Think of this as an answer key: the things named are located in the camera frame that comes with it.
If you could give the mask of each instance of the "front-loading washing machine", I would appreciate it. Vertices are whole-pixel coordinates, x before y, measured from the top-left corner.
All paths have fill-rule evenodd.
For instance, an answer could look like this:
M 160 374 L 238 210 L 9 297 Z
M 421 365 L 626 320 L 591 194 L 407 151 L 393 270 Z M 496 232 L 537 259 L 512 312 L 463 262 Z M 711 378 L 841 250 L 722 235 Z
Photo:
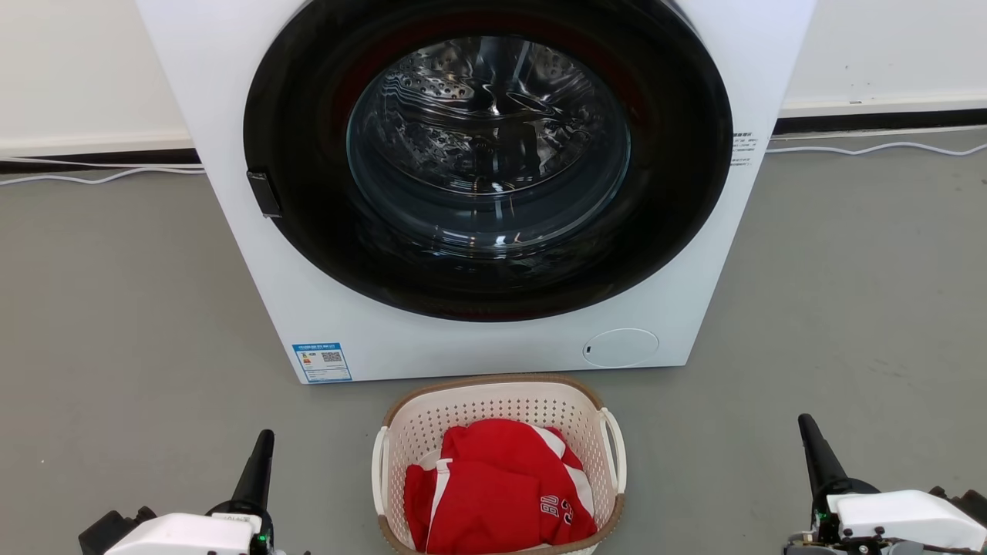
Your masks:
M 814 0 L 137 0 L 303 383 L 686 362 Z

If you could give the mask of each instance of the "brown basket rim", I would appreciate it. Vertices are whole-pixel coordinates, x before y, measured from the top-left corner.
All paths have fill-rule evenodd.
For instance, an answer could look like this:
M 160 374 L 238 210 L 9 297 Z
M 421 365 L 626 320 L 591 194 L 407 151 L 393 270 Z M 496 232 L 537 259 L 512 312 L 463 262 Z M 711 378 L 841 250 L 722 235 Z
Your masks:
M 583 383 L 574 380 L 567 376 L 562 376 L 558 374 L 505 374 L 505 375 L 492 375 L 492 376 L 477 376 L 469 377 L 464 379 L 457 379 L 445 383 L 439 383 L 436 385 L 429 385 L 416 389 L 408 395 L 405 395 L 401 400 L 391 407 L 391 410 L 387 412 L 384 417 L 384 426 L 387 428 L 391 427 L 391 423 L 394 421 L 394 416 L 398 414 L 398 411 L 402 407 L 407 405 L 409 401 L 420 397 L 426 393 L 434 393 L 436 391 L 446 391 L 449 389 L 458 389 L 461 387 L 472 387 L 474 385 L 487 385 L 492 383 L 559 383 L 562 385 L 568 385 L 574 389 L 577 389 L 580 393 L 589 398 L 596 410 L 603 409 L 603 402 L 600 400 L 599 396 L 595 391 L 590 389 Z M 613 533 L 614 528 L 617 527 L 617 522 L 620 521 L 620 517 L 624 512 L 624 500 L 625 494 L 617 494 L 614 498 L 614 509 L 610 513 L 610 517 L 604 522 L 603 526 L 596 531 L 595 534 L 587 537 L 586 539 L 576 541 L 573 543 L 566 543 L 563 545 L 553 545 L 549 547 L 542 547 L 539 549 L 530 549 L 524 551 L 524 553 L 530 553 L 531 555 L 563 555 L 564 553 L 572 553 L 574 551 L 580 551 L 582 549 L 587 549 L 592 547 Z M 394 549 L 399 555 L 421 555 L 420 552 L 409 548 L 407 545 L 398 539 L 398 536 L 391 529 L 391 523 L 388 522 L 386 515 L 379 515 L 377 517 L 377 524 L 380 526 L 381 532 L 384 534 L 384 538 L 391 548 Z M 508 555 L 506 553 L 492 553 L 490 555 Z
M 387 411 L 384 416 L 384 426 L 390 428 L 391 423 L 394 421 L 394 416 L 398 414 L 398 411 L 407 405 L 412 399 L 420 397 L 427 393 L 434 393 L 436 391 L 447 391 L 449 389 L 459 389 L 462 387 L 473 387 L 475 385 L 488 385 L 493 383 L 560 383 L 562 385 L 568 385 L 574 389 L 577 389 L 580 393 L 589 398 L 589 401 L 593 403 L 596 410 L 599 411 L 603 409 L 603 402 L 600 401 L 600 397 L 595 391 L 590 389 L 588 386 L 584 385 L 582 382 L 576 381 L 570 377 L 562 376 L 558 374 L 506 374 L 506 375 L 491 375 L 491 376 L 476 376 L 468 377 L 464 379 L 457 379 L 453 381 L 447 381 L 444 383 L 438 383 L 435 385 L 428 385 L 415 391 L 412 391 L 408 395 L 402 397 L 391 410 Z

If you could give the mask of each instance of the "black baseboard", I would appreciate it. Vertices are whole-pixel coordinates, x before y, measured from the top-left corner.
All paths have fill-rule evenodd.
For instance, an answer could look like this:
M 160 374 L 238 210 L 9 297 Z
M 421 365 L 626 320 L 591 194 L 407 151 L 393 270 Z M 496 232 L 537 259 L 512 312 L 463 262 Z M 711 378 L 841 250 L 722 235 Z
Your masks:
M 961 127 L 966 125 L 987 125 L 987 109 L 906 112 L 900 114 L 857 114 L 852 116 L 820 116 L 815 118 L 782 118 L 775 124 L 774 134 L 778 136 L 794 133 L 862 131 L 871 129 L 921 129 L 928 127 Z M 66 162 L 85 162 L 88 164 L 201 163 L 194 148 L 73 154 L 71 156 L 39 156 L 39 158 L 63 160 Z M 0 174 L 60 173 L 77 172 L 87 169 L 92 168 L 0 161 Z

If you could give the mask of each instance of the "beige plastic basket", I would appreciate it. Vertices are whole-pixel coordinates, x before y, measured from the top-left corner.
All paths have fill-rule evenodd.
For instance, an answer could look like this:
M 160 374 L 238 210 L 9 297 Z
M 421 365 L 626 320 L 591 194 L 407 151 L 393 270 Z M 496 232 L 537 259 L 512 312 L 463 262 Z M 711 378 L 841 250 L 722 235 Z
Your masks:
M 415 545 L 404 513 L 405 470 L 442 446 L 445 431 L 477 420 L 507 418 L 562 431 L 582 461 L 593 491 L 593 536 L 531 555 L 589 555 L 613 531 L 624 508 L 627 457 L 617 421 L 579 382 L 556 375 L 478 377 L 420 389 L 384 418 L 373 449 L 373 501 L 384 537 L 400 555 Z

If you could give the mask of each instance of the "white cable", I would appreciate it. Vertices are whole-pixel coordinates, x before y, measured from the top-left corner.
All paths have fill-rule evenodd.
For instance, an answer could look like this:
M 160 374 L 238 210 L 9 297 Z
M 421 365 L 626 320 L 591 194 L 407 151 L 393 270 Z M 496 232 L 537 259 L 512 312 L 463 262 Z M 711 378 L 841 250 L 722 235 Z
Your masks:
M 17 156 L 0 157 L 0 162 L 19 164 L 56 164 L 59 166 L 85 166 L 87 168 L 180 168 L 183 170 L 201 170 L 201 164 L 90 164 L 88 162 L 69 162 L 67 160 L 49 160 L 46 158 L 20 158 Z
M 142 174 L 145 172 L 161 172 L 165 174 L 182 174 L 185 176 L 200 176 L 205 173 L 205 170 L 183 170 L 179 168 L 133 168 L 126 170 L 125 172 L 115 173 L 111 176 L 104 177 L 102 179 L 88 180 L 81 178 L 73 178 L 69 176 L 28 176 L 26 178 L 12 179 L 9 181 L 0 181 L 0 187 L 5 185 L 15 185 L 18 183 L 27 183 L 31 181 L 69 181 L 72 183 L 81 183 L 83 185 L 100 185 L 106 182 L 110 182 L 116 179 L 124 178 L 126 176 L 132 176 L 134 174 Z
M 792 148 L 769 148 L 765 152 L 767 154 L 781 154 L 784 152 L 835 152 L 836 154 L 846 154 L 847 156 L 860 156 L 861 154 L 868 154 L 870 152 L 874 152 L 875 150 L 883 150 L 885 148 L 894 148 L 898 146 L 931 150 L 940 154 L 946 154 L 947 156 L 967 156 L 987 148 L 987 144 L 981 144 L 980 146 L 975 146 L 969 150 L 955 151 L 945 150 L 943 148 L 937 148 L 935 146 L 929 146 L 928 144 L 921 144 L 917 142 L 888 142 L 885 144 L 879 144 L 878 146 L 872 146 L 871 148 L 865 148 L 864 150 L 843 150 L 842 148 L 833 148 L 831 146 L 794 146 Z

